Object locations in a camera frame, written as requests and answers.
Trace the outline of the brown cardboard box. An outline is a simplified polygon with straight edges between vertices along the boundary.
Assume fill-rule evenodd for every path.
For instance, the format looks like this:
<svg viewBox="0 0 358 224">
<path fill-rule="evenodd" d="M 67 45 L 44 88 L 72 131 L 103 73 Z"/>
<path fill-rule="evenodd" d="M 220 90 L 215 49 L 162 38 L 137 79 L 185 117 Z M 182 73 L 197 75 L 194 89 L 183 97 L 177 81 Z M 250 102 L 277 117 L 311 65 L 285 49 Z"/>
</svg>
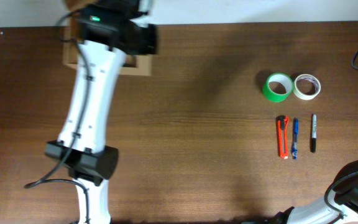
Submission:
<svg viewBox="0 0 358 224">
<path fill-rule="evenodd" d="M 68 20 L 68 25 L 64 29 L 64 38 L 76 37 L 78 25 L 72 17 Z M 63 44 L 63 64 L 68 68 L 77 69 L 77 49 L 72 43 Z M 121 75 L 131 76 L 151 76 L 152 56 L 151 55 L 128 55 L 126 62 L 121 69 Z"/>
</svg>

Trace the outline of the green tape roll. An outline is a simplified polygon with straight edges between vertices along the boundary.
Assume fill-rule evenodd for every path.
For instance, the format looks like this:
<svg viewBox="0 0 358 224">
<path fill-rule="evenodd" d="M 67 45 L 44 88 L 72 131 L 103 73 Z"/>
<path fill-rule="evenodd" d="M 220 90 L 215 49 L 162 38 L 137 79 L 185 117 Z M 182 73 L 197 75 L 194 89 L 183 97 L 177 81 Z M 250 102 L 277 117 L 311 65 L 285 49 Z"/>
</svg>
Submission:
<svg viewBox="0 0 358 224">
<path fill-rule="evenodd" d="M 293 81 L 285 73 L 271 74 L 262 87 L 266 99 L 274 103 L 283 102 L 293 91 Z"/>
</svg>

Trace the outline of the orange utility knife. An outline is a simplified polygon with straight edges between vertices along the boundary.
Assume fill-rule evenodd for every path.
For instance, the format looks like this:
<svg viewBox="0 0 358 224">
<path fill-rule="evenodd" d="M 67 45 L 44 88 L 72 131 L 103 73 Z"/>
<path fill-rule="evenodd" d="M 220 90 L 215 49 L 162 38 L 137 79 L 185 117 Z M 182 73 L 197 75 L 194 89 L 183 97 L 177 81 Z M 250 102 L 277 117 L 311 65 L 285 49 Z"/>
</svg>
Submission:
<svg viewBox="0 0 358 224">
<path fill-rule="evenodd" d="M 278 151 L 282 159 L 288 158 L 288 145 L 287 145 L 287 127 L 289 118 L 280 115 L 276 118 L 277 136 L 278 136 Z"/>
</svg>

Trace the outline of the blue ballpoint pen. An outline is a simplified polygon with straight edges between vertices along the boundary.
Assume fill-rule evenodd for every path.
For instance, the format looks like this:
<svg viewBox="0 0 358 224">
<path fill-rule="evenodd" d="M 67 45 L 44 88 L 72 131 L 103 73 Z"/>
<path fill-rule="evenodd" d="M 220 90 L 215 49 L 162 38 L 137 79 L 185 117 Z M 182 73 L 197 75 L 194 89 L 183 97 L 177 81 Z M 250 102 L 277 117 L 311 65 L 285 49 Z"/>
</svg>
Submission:
<svg viewBox="0 0 358 224">
<path fill-rule="evenodd" d="M 298 158 L 298 133 L 299 133 L 299 121 L 297 118 L 293 121 L 293 144 L 291 147 L 291 154 L 293 159 Z"/>
</svg>

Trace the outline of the white masking tape roll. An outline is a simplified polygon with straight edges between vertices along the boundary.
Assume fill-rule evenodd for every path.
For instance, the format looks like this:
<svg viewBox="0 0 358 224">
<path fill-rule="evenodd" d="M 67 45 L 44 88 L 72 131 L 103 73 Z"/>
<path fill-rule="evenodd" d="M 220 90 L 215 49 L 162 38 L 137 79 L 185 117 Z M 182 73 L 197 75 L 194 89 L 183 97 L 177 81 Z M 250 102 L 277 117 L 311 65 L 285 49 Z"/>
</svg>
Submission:
<svg viewBox="0 0 358 224">
<path fill-rule="evenodd" d="M 293 93 L 301 100 L 312 100 L 320 94 L 320 91 L 320 81 L 313 75 L 298 75 L 293 82 Z"/>
</svg>

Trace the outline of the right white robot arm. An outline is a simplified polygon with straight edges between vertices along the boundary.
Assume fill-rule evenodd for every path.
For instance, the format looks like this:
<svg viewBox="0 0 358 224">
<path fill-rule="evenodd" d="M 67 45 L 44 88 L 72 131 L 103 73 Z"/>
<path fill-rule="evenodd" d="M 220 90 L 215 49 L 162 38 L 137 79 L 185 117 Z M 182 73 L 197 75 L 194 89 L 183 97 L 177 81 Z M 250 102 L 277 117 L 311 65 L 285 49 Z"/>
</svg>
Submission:
<svg viewBox="0 0 358 224">
<path fill-rule="evenodd" d="M 358 222 L 358 160 L 344 166 L 320 198 L 304 207 L 279 212 L 270 223 Z"/>
</svg>

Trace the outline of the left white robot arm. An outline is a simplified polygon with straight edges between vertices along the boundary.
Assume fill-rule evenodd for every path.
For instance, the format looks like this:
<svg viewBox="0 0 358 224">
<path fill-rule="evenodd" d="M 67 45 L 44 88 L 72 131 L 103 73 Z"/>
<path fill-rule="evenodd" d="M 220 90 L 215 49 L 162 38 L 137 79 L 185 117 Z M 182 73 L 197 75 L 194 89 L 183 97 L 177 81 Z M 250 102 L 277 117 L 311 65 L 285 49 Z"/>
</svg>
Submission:
<svg viewBox="0 0 358 224">
<path fill-rule="evenodd" d="M 77 34 L 63 39 L 78 51 L 75 86 L 70 109 L 58 139 L 49 141 L 45 155 L 56 166 L 40 179 L 52 183 L 57 170 L 66 167 L 67 183 L 76 186 L 80 208 L 78 223 L 111 223 L 108 186 L 119 151 L 106 145 L 106 126 L 114 89 L 129 55 L 157 51 L 157 28 L 138 24 L 151 7 L 140 0 L 96 1 L 70 12 Z"/>
</svg>

